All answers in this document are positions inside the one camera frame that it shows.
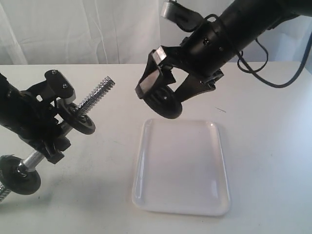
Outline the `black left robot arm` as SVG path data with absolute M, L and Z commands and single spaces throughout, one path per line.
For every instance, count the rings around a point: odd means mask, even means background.
M 56 119 L 57 101 L 70 104 L 76 94 L 60 71 L 49 70 L 44 76 L 44 81 L 19 90 L 1 75 L 0 124 L 56 164 L 71 145 Z

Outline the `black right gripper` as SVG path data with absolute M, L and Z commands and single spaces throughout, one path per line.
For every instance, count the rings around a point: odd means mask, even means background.
M 212 22 L 208 19 L 174 17 L 171 20 L 191 35 L 179 46 L 160 46 L 149 53 L 144 73 L 135 87 L 139 99 L 146 98 L 157 88 L 175 83 L 173 66 L 188 73 L 174 91 L 174 102 L 184 102 L 215 90 L 216 72 L 235 56 L 234 47 L 241 47 L 238 32 L 241 17 L 214 17 Z

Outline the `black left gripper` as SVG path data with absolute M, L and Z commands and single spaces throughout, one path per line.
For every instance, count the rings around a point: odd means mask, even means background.
M 60 136 L 56 108 L 49 102 L 57 98 L 73 102 L 75 90 L 59 70 L 49 70 L 44 77 L 46 81 L 31 86 L 29 92 L 4 84 L 4 127 L 34 149 L 45 147 L 47 160 L 58 163 L 71 143 Z

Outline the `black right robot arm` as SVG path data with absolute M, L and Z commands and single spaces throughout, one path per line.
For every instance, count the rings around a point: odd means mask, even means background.
M 235 0 L 220 16 L 207 17 L 174 0 L 163 3 L 161 16 L 188 32 L 179 46 L 160 46 L 148 56 L 147 66 L 136 86 L 136 94 L 145 99 L 175 82 L 171 70 L 178 68 L 187 78 L 174 91 L 183 102 L 215 89 L 223 77 L 221 71 L 252 41 L 267 30 L 298 16 L 311 16 L 309 0 Z

